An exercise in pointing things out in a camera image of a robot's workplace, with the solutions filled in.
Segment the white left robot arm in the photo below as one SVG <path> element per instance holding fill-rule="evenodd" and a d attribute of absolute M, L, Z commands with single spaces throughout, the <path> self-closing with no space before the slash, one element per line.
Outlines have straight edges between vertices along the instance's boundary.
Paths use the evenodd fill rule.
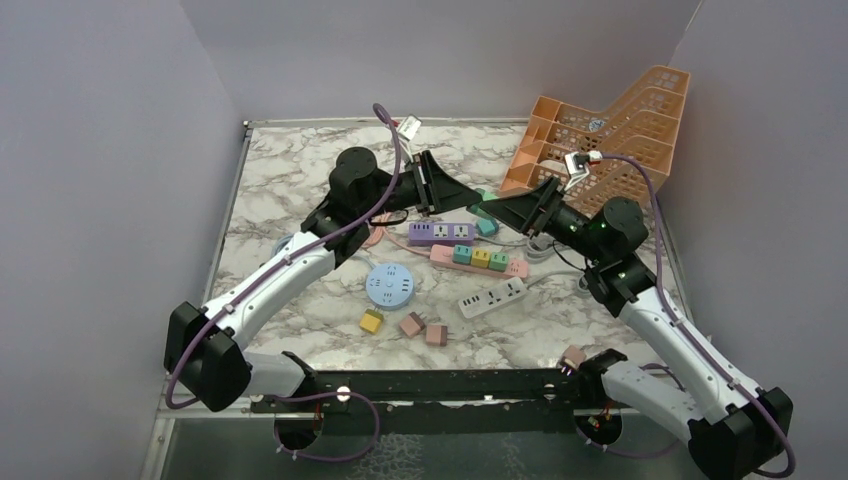
<path fill-rule="evenodd" d="M 409 170 L 381 170 L 365 147 L 343 150 L 329 191 L 289 242 L 237 286 L 196 307 L 184 302 L 169 318 L 164 367 L 171 409 L 200 402 L 221 411 L 242 396 L 277 396 L 290 410 L 313 401 L 311 367 L 291 353 L 247 354 L 263 326 L 312 283 L 365 243 L 369 220 L 409 208 L 439 214 L 481 202 L 481 195 L 448 175 L 424 151 Z"/>

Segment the green plug adapter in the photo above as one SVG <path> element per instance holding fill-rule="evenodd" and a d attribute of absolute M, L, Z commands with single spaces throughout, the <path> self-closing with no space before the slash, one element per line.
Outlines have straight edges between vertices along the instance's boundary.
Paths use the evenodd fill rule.
<path fill-rule="evenodd" d="M 488 268 L 492 271 L 505 272 L 509 266 L 510 257 L 503 252 L 492 252 L 489 258 Z"/>
<path fill-rule="evenodd" d="M 484 202 L 484 201 L 489 201 L 489 200 L 496 200 L 496 199 L 498 199 L 498 196 L 497 196 L 496 194 L 493 194 L 493 193 L 491 193 L 490 191 L 488 191 L 488 190 L 486 190 L 486 189 L 483 189 L 483 188 L 477 188 L 477 189 L 476 189 L 476 192 L 480 195 L 480 197 L 481 197 L 481 201 L 482 201 L 482 202 Z M 468 207 L 466 208 L 466 210 L 467 210 L 469 213 L 471 213 L 471 214 L 473 214 L 473 215 L 476 215 L 476 216 L 478 216 L 478 217 L 480 217 L 480 218 L 491 218 L 491 215 L 490 215 L 490 214 L 488 214 L 486 211 L 484 211 L 484 210 L 480 207 L 480 203 L 476 203 L 476 204 L 470 205 L 470 206 L 468 206 Z"/>

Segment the dark teal plug adapter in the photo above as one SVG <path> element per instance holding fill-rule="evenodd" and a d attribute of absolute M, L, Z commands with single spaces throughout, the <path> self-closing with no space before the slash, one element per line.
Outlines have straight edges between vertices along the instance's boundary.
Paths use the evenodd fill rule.
<path fill-rule="evenodd" d="M 452 251 L 452 261 L 455 264 L 470 265 L 473 248 L 467 245 L 455 245 Z"/>

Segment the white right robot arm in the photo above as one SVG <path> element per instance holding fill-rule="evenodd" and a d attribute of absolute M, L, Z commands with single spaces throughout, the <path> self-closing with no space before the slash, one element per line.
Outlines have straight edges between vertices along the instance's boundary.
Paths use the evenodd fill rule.
<path fill-rule="evenodd" d="M 648 236 L 637 202 L 613 197 L 588 217 L 565 203 L 552 178 L 480 208 L 527 237 L 548 234 L 583 256 L 592 297 L 645 340 L 683 386 L 675 389 L 624 359 L 607 361 L 578 378 L 585 404 L 611 399 L 635 408 L 683 443 L 710 479 L 794 473 L 791 400 L 732 366 L 674 305 L 661 270 L 636 253 Z"/>

